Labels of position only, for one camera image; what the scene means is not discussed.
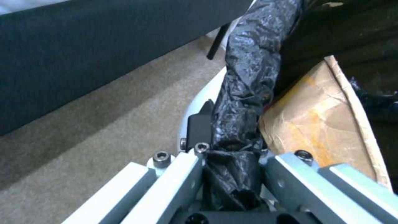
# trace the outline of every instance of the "white plastic part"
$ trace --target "white plastic part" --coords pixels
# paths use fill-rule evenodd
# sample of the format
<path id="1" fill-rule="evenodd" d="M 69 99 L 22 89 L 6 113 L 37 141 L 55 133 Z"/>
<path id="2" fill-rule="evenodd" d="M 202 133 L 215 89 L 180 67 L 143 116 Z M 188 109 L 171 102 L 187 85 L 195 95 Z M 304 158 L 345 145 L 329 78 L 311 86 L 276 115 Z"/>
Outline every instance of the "white plastic part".
<path id="1" fill-rule="evenodd" d="M 208 82 L 205 87 L 195 96 L 192 100 L 191 104 L 188 106 L 185 111 L 184 117 L 181 120 L 179 125 L 179 132 L 177 137 L 177 152 L 180 152 L 180 140 L 181 138 L 187 137 L 187 125 L 188 125 L 188 117 L 192 114 L 199 113 L 203 104 L 209 99 L 214 103 L 217 100 L 217 96 L 219 95 L 222 81 L 224 80 L 224 76 L 226 74 L 226 67 L 224 67 L 210 82 Z"/>

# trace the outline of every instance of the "garbage bag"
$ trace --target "garbage bag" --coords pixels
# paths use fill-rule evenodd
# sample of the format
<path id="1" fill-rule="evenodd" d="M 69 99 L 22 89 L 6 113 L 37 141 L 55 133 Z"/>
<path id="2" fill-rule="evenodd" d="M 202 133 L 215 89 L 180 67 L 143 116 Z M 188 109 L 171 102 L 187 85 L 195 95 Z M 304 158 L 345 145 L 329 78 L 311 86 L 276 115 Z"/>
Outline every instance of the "garbage bag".
<path id="1" fill-rule="evenodd" d="M 257 0 L 229 37 L 204 171 L 210 209 L 250 210 L 260 203 L 258 119 L 273 97 L 282 41 L 303 5 L 302 0 Z"/>
<path id="2" fill-rule="evenodd" d="M 370 121 L 398 122 L 397 92 L 393 95 L 370 94 L 359 86 L 354 77 L 350 83 Z"/>

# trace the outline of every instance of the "beige carpet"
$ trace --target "beige carpet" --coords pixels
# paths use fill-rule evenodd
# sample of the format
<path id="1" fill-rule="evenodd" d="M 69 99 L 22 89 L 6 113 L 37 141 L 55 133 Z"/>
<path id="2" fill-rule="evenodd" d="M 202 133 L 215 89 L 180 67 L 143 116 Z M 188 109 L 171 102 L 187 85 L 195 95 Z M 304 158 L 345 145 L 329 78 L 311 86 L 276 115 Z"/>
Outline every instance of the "beige carpet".
<path id="1" fill-rule="evenodd" d="M 202 37 L 0 137 L 1 223 L 60 223 L 129 161 L 176 153 L 179 121 L 224 66 Z"/>

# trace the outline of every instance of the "brown cardboard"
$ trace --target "brown cardboard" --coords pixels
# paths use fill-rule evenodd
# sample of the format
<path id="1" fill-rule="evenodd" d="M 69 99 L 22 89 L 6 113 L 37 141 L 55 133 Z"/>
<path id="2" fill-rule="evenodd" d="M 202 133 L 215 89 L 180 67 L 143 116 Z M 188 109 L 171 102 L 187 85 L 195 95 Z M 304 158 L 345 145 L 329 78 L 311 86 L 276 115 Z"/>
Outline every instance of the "brown cardboard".
<path id="1" fill-rule="evenodd" d="M 303 76 L 259 125 L 276 154 L 307 150 L 321 167 L 348 163 L 391 190 L 364 109 L 333 56 Z"/>

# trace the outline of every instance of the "black fabric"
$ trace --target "black fabric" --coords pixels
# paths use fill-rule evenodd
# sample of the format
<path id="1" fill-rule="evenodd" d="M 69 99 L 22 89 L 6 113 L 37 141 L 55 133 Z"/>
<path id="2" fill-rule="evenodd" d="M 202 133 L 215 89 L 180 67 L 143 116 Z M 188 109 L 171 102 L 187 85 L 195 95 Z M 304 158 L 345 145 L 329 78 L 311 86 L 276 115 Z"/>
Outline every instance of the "black fabric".
<path id="1" fill-rule="evenodd" d="M 251 1 L 70 0 L 0 16 L 0 135 L 232 21 Z"/>

